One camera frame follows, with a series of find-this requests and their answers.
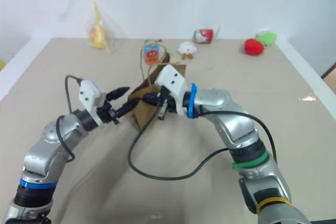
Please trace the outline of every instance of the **yellow ring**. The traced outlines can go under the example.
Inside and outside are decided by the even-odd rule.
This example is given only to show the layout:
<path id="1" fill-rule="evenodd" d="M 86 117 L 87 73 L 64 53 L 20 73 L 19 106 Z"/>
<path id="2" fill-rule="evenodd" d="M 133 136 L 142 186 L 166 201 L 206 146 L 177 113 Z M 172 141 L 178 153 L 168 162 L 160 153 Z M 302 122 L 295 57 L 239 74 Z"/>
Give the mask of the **yellow ring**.
<path id="1" fill-rule="evenodd" d="M 280 201 L 280 202 L 284 202 L 288 205 L 292 205 L 288 200 L 284 199 L 284 198 L 281 198 L 281 197 L 270 197 L 270 198 L 267 198 L 267 199 L 264 199 L 262 202 L 260 202 L 257 206 L 257 214 L 260 213 L 260 209 L 261 207 L 263 207 L 264 205 L 270 203 L 270 202 L 273 202 L 273 201 Z"/>

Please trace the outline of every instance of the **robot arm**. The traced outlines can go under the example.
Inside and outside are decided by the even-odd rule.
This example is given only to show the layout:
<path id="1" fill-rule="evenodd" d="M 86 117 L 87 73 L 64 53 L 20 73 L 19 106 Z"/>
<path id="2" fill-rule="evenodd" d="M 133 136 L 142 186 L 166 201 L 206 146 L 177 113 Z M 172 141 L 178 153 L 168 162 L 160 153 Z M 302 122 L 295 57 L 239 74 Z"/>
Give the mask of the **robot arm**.
<path id="1" fill-rule="evenodd" d="M 239 185 L 248 209 L 258 214 L 259 224 L 309 224 L 308 219 L 291 205 L 289 187 L 274 158 L 266 150 L 252 119 L 234 114 L 220 114 L 218 111 L 247 113 L 232 101 L 228 91 L 211 89 L 186 92 L 184 78 L 172 67 L 166 66 L 155 84 L 166 87 L 174 101 L 166 99 L 168 111 L 189 118 L 199 115 L 210 120 L 234 160 L 233 169 L 240 174 Z M 161 111 L 164 118 L 166 111 Z"/>
<path id="2" fill-rule="evenodd" d="M 24 158 L 17 193 L 10 202 L 3 223 L 51 223 L 47 215 L 53 203 L 53 193 L 70 156 L 57 131 L 71 152 L 88 132 L 111 121 L 119 123 L 118 118 L 136 106 L 138 100 L 128 102 L 115 111 L 109 103 L 128 89 L 119 88 L 106 94 L 92 81 L 81 82 L 79 98 L 86 110 L 60 116 L 44 128 L 40 140 Z"/>

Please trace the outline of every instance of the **white table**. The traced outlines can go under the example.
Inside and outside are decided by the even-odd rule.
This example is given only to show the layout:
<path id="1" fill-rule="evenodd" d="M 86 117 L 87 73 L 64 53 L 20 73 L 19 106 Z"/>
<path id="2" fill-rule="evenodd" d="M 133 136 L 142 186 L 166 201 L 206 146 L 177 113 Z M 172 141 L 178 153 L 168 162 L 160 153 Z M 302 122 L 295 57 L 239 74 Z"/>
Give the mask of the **white table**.
<path id="1" fill-rule="evenodd" d="M 175 53 L 180 42 L 163 42 L 171 61 L 181 60 Z M 0 217 L 15 195 L 25 152 L 48 122 L 67 113 L 66 74 L 96 80 L 106 90 L 135 88 L 141 82 L 138 62 L 143 40 L 115 43 L 116 51 L 107 56 L 89 48 L 85 39 L 52 39 L 2 99 Z M 290 63 L 276 45 L 260 57 L 250 57 L 241 52 L 242 43 L 218 40 L 198 46 L 194 60 L 186 61 L 187 82 L 199 88 L 227 89 L 237 103 L 261 118 L 276 141 L 279 167 L 294 205 L 310 220 L 335 218 L 336 121 L 332 108 L 328 112 L 323 105 L 334 97 L 317 97 L 325 90 L 311 81 L 310 87 L 295 69 L 295 59 Z M 288 50 L 285 44 L 279 46 Z M 77 92 L 72 83 L 73 108 L 82 108 Z M 127 165 L 126 153 L 135 135 L 124 119 L 117 126 L 95 130 L 81 143 L 75 151 L 77 160 L 66 167 L 55 191 L 50 214 L 54 223 L 256 223 L 256 216 L 245 206 L 228 153 L 213 158 L 190 179 L 150 180 Z M 269 148 L 261 129 L 260 135 Z M 222 147 L 205 119 L 168 115 L 144 134 L 134 160 L 152 174 L 182 175 Z"/>

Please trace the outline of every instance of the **black cable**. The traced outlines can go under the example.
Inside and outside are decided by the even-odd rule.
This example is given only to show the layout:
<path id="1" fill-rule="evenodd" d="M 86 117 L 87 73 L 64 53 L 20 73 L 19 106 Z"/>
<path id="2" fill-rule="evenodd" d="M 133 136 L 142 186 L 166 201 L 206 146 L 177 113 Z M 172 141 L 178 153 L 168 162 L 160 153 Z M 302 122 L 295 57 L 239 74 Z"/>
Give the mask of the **black cable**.
<path id="1" fill-rule="evenodd" d="M 209 111 L 209 112 L 201 112 L 198 116 L 205 116 L 205 115 L 211 115 L 211 114 L 241 115 L 241 116 L 244 116 L 246 118 L 251 118 L 254 121 L 256 121 L 257 123 L 259 123 L 261 125 L 261 127 L 265 130 L 265 132 L 266 132 L 266 134 L 268 136 L 268 139 L 269 139 L 269 141 L 271 143 L 274 161 L 275 161 L 275 163 L 278 163 L 277 152 L 275 150 L 275 144 L 274 144 L 274 141 L 273 141 L 273 137 L 272 137 L 270 131 L 268 130 L 268 128 L 266 127 L 266 125 L 259 118 L 255 117 L 253 115 L 250 115 L 250 114 L 246 114 L 246 113 L 243 113 L 243 112 L 237 112 L 237 111 Z"/>
<path id="2" fill-rule="evenodd" d="M 186 178 L 190 178 L 191 176 L 195 175 L 201 168 L 203 165 L 205 165 L 206 162 L 208 162 L 212 157 L 214 157 L 215 155 L 217 155 L 218 153 L 224 152 L 224 151 L 228 151 L 228 148 L 223 148 L 220 150 L 217 150 L 213 153 L 211 153 L 209 156 L 207 156 L 197 167 L 196 169 L 194 169 L 191 173 L 183 175 L 183 176 L 177 176 L 177 177 L 160 177 L 160 176 L 154 176 L 148 173 L 145 173 L 141 170 L 139 170 L 138 168 L 135 167 L 135 165 L 132 163 L 132 152 L 133 149 L 137 143 L 137 141 L 139 140 L 140 136 L 142 135 L 142 133 L 147 129 L 147 127 L 151 124 L 151 122 L 153 121 L 153 119 L 155 118 L 157 112 L 159 111 L 160 108 L 160 103 L 158 103 L 155 107 L 155 111 L 153 112 L 153 114 L 151 115 L 151 117 L 149 118 L 149 120 L 146 122 L 146 124 L 142 127 L 142 129 L 140 129 L 139 133 L 136 135 L 134 141 L 132 142 L 130 149 L 128 151 L 128 155 L 127 155 L 127 160 L 129 165 L 131 166 L 131 168 L 137 172 L 138 174 L 146 177 L 146 178 L 151 178 L 151 179 L 156 179 L 156 180 L 183 180 Z"/>
<path id="3" fill-rule="evenodd" d="M 69 96 L 69 89 L 68 89 L 68 81 L 69 81 L 69 78 L 72 78 L 74 80 L 77 81 L 77 83 L 80 84 L 80 82 L 82 81 L 81 78 L 77 78 L 76 76 L 72 76 L 70 74 L 68 74 L 67 76 L 65 76 L 65 79 L 64 79 L 64 85 L 65 85 L 65 94 L 67 96 L 67 102 L 68 102 L 68 109 L 69 109 L 69 114 L 72 113 L 72 109 L 71 109 L 71 102 L 70 102 L 70 96 Z"/>
<path id="4" fill-rule="evenodd" d="M 75 157 L 74 153 L 70 150 L 70 148 L 67 146 L 67 144 L 64 142 L 64 140 L 62 138 L 61 131 L 60 131 L 60 128 L 59 128 L 59 123 L 60 123 L 60 120 L 62 118 L 64 118 L 64 116 L 60 115 L 57 118 L 57 120 L 56 120 L 56 134 L 57 134 L 58 140 L 61 143 L 61 145 L 63 146 L 63 148 L 71 156 L 71 158 L 67 161 L 69 163 L 69 162 L 73 161 L 76 157 Z"/>

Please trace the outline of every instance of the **red strawberry plush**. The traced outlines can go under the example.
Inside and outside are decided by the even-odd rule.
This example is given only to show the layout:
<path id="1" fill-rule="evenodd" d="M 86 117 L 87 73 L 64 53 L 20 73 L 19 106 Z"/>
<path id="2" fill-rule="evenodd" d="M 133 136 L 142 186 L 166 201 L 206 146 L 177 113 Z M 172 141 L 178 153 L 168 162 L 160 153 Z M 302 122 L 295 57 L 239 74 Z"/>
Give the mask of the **red strawberry plush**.
<path id="1" fill-rule="evenodd" d="M 264 51 L 264 46 L 256 39 L 248 39 L 245 41 L 244 50 L 248 55 L 258 56 Z"/>

